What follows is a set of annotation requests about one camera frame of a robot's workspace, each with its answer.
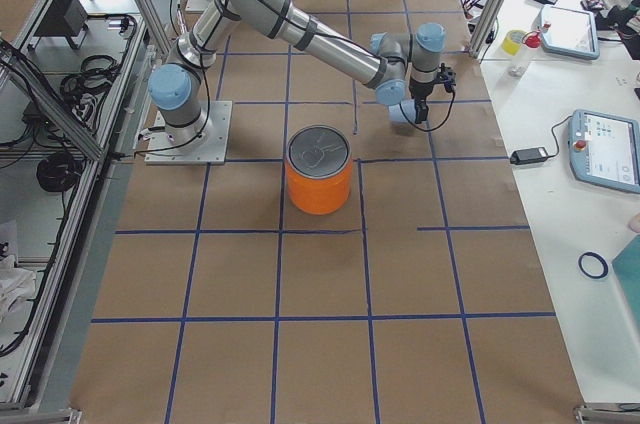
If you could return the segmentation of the light blue plastic cup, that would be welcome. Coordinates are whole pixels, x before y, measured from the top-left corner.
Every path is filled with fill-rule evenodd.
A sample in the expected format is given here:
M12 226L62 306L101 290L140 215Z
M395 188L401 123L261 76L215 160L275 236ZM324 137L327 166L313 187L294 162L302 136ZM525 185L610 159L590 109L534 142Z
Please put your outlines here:
M388 107L388 116L392 123L396 124L415 124L416 109L413 99L402 100L399 104Z

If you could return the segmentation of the yellow tape roll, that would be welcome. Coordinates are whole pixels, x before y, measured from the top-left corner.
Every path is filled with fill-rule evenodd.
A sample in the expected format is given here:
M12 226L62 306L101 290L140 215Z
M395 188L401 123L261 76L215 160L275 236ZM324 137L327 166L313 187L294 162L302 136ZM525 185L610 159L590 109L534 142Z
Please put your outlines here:
M527 32L523 30L509 30L501 43L501 48L510 56L515 56L522 46L523 39Z

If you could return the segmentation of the red round object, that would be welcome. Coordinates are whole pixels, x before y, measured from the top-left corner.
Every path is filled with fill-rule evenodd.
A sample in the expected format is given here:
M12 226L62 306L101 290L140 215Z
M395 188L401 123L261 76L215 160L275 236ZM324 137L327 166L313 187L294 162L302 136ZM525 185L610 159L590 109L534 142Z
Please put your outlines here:
M537 49L541 46L541 31L536 30L527 33L522 40L522 46L528 49Z

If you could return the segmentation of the black power adapter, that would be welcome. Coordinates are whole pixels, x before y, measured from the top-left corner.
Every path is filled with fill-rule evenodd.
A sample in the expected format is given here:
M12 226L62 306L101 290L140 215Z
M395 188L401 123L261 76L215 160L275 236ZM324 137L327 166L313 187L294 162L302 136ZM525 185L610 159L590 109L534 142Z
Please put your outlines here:
M519 166L543 163L548 159L549 154L544 147L533 147L514 150L509 157L509 162Z

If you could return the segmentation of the far blue teach pendant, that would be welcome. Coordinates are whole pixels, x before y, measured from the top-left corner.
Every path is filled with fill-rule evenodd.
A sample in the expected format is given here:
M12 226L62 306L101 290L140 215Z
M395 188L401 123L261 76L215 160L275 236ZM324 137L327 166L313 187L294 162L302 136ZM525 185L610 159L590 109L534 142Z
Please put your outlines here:
M591 12L544 5L538 15L545 51L584 60L600 56L595 18Z

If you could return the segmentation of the blue teach pendant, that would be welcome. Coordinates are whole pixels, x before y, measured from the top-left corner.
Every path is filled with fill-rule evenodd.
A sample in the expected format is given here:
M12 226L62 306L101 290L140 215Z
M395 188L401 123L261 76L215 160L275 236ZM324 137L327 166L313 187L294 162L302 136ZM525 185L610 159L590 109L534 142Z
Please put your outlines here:
M568 126L569 164L582 182L639 193L639 123L577 109Z
M600 56L595 18L591 12L544 5L538 15L545 51L584 60Z

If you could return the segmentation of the large orange can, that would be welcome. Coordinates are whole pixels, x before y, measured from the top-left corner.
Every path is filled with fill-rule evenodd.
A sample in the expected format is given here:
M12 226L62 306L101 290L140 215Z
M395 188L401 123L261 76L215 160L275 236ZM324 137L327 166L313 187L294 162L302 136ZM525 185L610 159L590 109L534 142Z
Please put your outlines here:
M352 167L349 142L337 129L326 125L300 129L286 149L288 197L305 213L333 213L350 195Z

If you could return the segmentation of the near blue teach pendant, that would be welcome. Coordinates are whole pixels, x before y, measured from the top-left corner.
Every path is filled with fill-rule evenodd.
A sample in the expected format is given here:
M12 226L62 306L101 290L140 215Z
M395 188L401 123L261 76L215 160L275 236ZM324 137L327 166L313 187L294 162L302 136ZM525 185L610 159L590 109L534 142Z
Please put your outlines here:
M639 193L639 123L577 109L568 126L569 164L582 182Z

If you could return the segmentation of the teal board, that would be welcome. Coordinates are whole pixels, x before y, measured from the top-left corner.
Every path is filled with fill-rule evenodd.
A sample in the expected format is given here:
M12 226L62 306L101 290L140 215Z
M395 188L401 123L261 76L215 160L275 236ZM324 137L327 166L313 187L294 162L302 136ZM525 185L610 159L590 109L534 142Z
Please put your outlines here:
M614 258L613 269L629 310L639 323L639 236L636 235Z

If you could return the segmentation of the aluminium frame rail left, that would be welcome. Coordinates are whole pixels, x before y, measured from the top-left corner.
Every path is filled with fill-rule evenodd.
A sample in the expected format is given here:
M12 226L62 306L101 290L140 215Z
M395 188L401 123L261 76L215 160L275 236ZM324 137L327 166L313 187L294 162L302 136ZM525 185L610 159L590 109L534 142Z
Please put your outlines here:
M1 67L9 79L35 104L36 109L55 124L86 158L99 161L105 150L86 124L78 120L54 93L35 65L10 42L1 39Z

